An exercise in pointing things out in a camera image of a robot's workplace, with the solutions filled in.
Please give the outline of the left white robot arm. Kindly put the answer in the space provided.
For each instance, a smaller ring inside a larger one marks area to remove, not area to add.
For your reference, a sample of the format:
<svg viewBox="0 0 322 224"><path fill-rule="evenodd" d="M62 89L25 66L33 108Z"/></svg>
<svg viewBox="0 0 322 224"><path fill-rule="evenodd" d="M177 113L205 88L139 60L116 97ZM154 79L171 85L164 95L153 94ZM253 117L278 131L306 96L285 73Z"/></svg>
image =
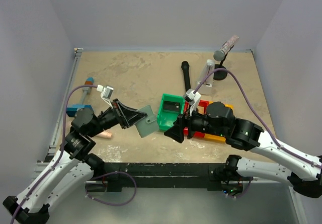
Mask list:
<svg viewBox="0 0 322 224"><path fill-rule="evenodd" d="M117 99L98 116L89 108L78 110L51 162L23 192L3 201L11 221L47 223L69 192L102 171L104 161L90 152L95 146L92 138L115 125L127 129L146 117L147 113L126 107Z"/></svg>

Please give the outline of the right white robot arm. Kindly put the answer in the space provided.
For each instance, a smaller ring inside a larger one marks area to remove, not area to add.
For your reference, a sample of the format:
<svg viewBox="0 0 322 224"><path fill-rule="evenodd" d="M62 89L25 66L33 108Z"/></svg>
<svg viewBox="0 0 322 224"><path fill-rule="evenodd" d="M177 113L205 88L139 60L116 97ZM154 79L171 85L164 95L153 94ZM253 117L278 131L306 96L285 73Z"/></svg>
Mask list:
<svg viewBox="0 0 322 224"><path fill-rule="evenodd" d="M257 177L284 183L306 197L321 197L320 156L305 154L276 140L261 126L236 118L233 110L223 103L211 103L205 114L197 111L180 114L164 135L182 143L184 139L192 138L195 132L223 137L232 148L271 159L268 163L230 155L225 164L213 171L218 181Z"/></svg>

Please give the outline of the black VIP card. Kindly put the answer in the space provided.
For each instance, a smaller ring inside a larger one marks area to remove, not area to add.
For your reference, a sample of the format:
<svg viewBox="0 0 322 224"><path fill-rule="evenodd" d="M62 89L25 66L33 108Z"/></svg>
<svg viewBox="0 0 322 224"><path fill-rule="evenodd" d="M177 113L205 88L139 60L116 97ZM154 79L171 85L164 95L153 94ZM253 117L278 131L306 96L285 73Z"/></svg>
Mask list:
<svg viewBox="0 0 322 224"><path fill-rule="evenodd" d="M181 111L181 103L179 103L179 102L172 102L172 101L164 101L163 111L164 112L176 112L176 113L180 113L180 111Z"/></svg>

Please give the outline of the sage green card holder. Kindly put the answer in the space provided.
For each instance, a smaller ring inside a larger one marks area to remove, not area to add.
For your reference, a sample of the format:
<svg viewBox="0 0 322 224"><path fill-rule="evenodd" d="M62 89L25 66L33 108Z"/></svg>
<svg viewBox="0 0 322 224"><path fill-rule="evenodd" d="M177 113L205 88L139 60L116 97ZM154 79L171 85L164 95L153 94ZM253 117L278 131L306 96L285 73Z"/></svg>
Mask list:
<svg viewBox="0 0 322 224"><path fill-rule="evenodd" d="M147 114L147 116L138 121L135 125L140 137L144 138L156 131L159 131L157 116L153 113L151 106L147 105L139 109L139 111Z"/></svg>

